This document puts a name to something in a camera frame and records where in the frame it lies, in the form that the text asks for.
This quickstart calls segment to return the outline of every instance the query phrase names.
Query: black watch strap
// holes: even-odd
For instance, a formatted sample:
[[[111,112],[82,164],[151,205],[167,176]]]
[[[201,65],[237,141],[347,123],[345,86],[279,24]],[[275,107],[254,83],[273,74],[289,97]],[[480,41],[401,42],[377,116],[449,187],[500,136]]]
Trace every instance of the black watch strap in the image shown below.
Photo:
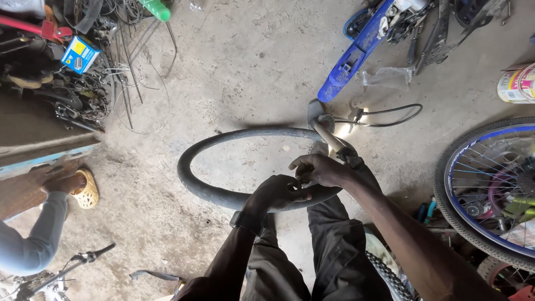
[[[260,236],[260,232],[262,231],[262,219],[242,211],[234,212],[230,225],[232,228],[242,227],[247,229],[256,236]]]

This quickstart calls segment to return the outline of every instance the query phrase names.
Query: black pants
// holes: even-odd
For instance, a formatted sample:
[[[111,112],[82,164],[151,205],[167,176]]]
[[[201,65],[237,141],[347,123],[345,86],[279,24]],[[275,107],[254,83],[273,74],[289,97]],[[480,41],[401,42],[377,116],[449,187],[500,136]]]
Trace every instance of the black pants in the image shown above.
[[[364,163],[357,172],[379,187]],[[316,272],[312,295],[278,247],[275,229],[268,227],[253,245],[242,300],[392,301],[388,286],[366,257],[362,222],[349,219],[338,196],[308,207],[307,212]]]

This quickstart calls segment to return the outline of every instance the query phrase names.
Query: man's left hand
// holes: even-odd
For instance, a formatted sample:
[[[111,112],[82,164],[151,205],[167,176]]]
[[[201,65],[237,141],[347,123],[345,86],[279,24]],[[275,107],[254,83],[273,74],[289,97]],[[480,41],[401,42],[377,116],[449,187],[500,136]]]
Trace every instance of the man's left hand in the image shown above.
[[[293,202],[312,199],[312,195],[301,189],[296,178],[286,175],[271,176],[247,199],[243,210],[259,217],[270,209],[283,209]]]

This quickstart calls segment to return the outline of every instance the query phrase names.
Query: yellow sandal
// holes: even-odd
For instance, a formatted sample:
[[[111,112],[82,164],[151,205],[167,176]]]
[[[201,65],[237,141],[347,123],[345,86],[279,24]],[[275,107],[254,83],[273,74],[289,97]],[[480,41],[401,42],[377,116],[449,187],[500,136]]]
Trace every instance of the yellow sandal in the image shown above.
[[[85,168],[77,170],[76,174],[84,176],[87,184],[86,187],[78,188],[71,192],[71,195],[76,198],[81,208],[90,209],[95,207],[98,203],[98,189],[93,175]]]

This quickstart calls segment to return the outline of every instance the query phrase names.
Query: concrete floor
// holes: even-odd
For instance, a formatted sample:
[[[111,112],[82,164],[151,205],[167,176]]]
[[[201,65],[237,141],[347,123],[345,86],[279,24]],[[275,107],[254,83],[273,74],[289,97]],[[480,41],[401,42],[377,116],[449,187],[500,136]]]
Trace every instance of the concrete floor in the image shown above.
[[[152,277],[131,281],[128,274],[138,269],[184,279],[203,274],[230,231],[232,211],[198,199],[180,184],[175,168],[179,156],[216,131],[258,124],[304,127],[308,102],[350,44],[342,27],[360,9],[357,2],[208,0],[202,12],[189,10],[184,1],[174,8],[170,24],[179,51],[165,79],[169,108],[156,74],[167,72],[173,56],[165,27],[133,63],[148,87],[141,89],[143,104],[132,100],[134,130],[147,133],[163,120],[167,123],[153,134],[133,133],[121,124],[126,117],[119,102],[101,136],[101,149],[88,160],[100,202],[91,210],[72,202],[50,270],[57,271],[79,251],[117,243],[101,260],[73,273],[77,281],[68,292],[72,300],[152,300],[172,293],[171,282]],[[535,107],[507,104],[496,95],[500,70],[535,53],[528,43],[535,31],[535,2],[514,1],[514,8],[505,26],[491,22],[445,62],[426,67],[412,79],[410,91],[364,89],[353,79],[327,105],[328,112],[346,117],[350,100],[370,111],[423,104],[422,113],[407,123],[387,129],[361,127],[345,138],[367,161],[384,192],[396,196],[403,208],[429,199],[436,161],[463,132],[506,116],[535,115]],[[453,35],[459,27],[452,23]],[[407,49],[408,40],[397,46],[383,43],[362,70],[405,67]],[[347,128],[337,132],[345,136]],[[291,174],[287,165],[307,153],[310,144],[293,138],[238,140],[201,154],[194,172],[213,185],[252,192],[274,173]],[[345,193],[341,196],[350,216],[369,220],[357,203]],[[11,225],[27,234],[38,213],[32,209]],[[306,211],[281,213],[277,223],[280,247],[311,287],[314,268]]]

